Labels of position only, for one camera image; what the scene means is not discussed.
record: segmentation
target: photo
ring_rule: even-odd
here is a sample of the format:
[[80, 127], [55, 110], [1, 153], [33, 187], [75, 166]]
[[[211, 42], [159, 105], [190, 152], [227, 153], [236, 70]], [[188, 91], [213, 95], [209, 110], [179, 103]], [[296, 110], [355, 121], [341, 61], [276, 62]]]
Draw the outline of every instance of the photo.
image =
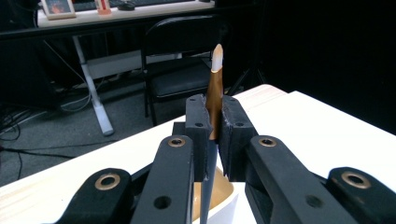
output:
[[41, 0], [47, 19], [59, 20], [75, 18], [76, 13], [71, 0]]
[[46, 2], [51, 14], [71, 12], [67, 0], [47, 0]]

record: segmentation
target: chair seat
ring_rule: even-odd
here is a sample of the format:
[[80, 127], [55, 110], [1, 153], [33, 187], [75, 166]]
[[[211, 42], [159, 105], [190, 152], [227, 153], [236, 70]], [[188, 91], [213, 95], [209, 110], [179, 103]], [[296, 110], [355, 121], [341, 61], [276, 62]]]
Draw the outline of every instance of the chair seat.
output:
[[147, 70], [153, 96], [160, 101], [176, 94], [189, 96], [203, 92], [210, 79], [210, 68], [195, 57], [151, 63]]

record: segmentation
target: white desk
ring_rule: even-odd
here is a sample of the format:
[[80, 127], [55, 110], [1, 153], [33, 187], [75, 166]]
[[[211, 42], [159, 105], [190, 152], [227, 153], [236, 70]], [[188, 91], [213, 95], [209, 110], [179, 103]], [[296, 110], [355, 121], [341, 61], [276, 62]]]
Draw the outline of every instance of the white desk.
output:
[[[110, 15], [101, 16], [97, 10], [81, 11], [76, 13], [76, 17], [72, 19], [61, 19], [49, 21], [43, 10], [37, 13], [38, 27], [56, 27], [71, 24], [82, 24], [88, 22], [106, 22], [122, 19], [137, 19], [149, 16], [165, 16], [173, 15], [178, 12], [192, 12], [195, 10], [209, 9], [215, 6], [215, 2], [209, 3], [200, 2], [198, 0], [191, 2], [173, 3], [149, 7], [137, 7], [133, 11], [120, 11], [116, 8], [111, 9]], [[141, 67], [140, 50], [133, 52], [112, 55], [95, 60], [86, 61], [77, 36], [73, 36], [73, 40], [78, 52], [79, 62], [87, 81], [88, 89], [92, 97], [92, 106], [94, 108], [96, 117], [104, 135], [111, 135], [114, 133], [110, 119], [106, 113], [105, 107], [102, 105], [100, 98], [96, 92], [93, 80], [99, 77], [106, 77], [122, 72], [128, 72]], [[148, 62], [158, 62], [166, 60], [169, 57], [156, 57], [148, 59]]]
[[[334, 167], [361, 169], [396, 191], [396, 136], [299, 92], [262, 85], [238, 94], [259, 134], [282, 140], [312, 172], [327, 177]], [[134, 173], [152, 162], [173, 121], [102, 147], [74, 160], [0, 188], [0, 223], [51, 223], [79, 186], [104, 168]], [[233, 223], [255, 223], [243, 184]]]
[[122, 19], [137, 19], [149, 16], [172, 15], [178, 12], [191, 12], [195, 10], [209, 9], [215, 6], [215, 2], [200, 2], [198, 0], [191, 2], [173, 3], [149, 7], [136, 7], [133, 11], [119, 11], [111, 8], [111, 15], [100, 16], [97, 10], [76, 12], [76, 17], [72, 19], [63, 19], [49, 21], [42, 10], [37, 13], [38, 27], [53, 27], [71, 24], [82, 24], [86, 22], [114, 21]]

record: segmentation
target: tabletop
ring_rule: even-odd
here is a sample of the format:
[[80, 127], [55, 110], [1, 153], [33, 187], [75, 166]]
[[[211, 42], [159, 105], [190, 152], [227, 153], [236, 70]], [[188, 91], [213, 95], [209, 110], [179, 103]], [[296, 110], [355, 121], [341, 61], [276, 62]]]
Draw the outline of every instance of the tabletop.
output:
[[[376, 177], [393, 191], [396, 163], [390, 156], [396, 137], [294, 91], [261, 85], [235, 96], [259, 134], [272, 135], [311, 172], [327, 177], [350, 166]], [[153, 161], [159, 143], [171, 135], [177, 118], [0, 188], [1, 223], [51, 223], [63, 213], [79, 186], [93, 173], [120, 168], [130, 174]], [[243, 184], [233, 223], [255, 223]]]

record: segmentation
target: black wall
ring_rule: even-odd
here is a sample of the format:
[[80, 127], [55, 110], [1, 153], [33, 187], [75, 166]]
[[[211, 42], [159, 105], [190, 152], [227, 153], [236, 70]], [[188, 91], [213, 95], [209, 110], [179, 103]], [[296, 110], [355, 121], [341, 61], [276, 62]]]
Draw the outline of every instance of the black wall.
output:
[[394, 1], [270, 2], [262, 48], [269, 83], [396, 134], [395, 11]]

